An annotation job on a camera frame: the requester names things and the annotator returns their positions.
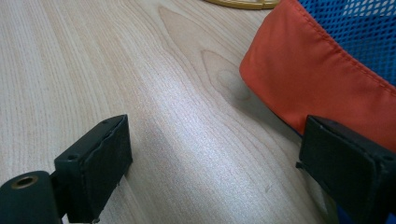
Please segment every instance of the light wood surface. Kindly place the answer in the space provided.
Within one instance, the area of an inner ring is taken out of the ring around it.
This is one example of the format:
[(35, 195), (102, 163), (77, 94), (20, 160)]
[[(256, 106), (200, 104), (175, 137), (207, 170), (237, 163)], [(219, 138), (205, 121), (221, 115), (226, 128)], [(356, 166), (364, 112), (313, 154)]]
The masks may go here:
[(300, 138), (238, 66), (269, 11), (201, 0), (1, 0), (0, 183), (128, 114), (101, 223), (322, 223)]

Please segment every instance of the orange fabric trim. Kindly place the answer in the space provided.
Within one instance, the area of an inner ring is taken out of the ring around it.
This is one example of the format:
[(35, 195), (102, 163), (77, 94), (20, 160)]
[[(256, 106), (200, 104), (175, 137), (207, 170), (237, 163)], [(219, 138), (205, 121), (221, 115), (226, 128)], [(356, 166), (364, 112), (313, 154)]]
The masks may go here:
[(240, 72), (297, 132), (316, 115), (396, 152), (396, 88), (344, 51), (297, 0), (282, 0), (265, 18)]

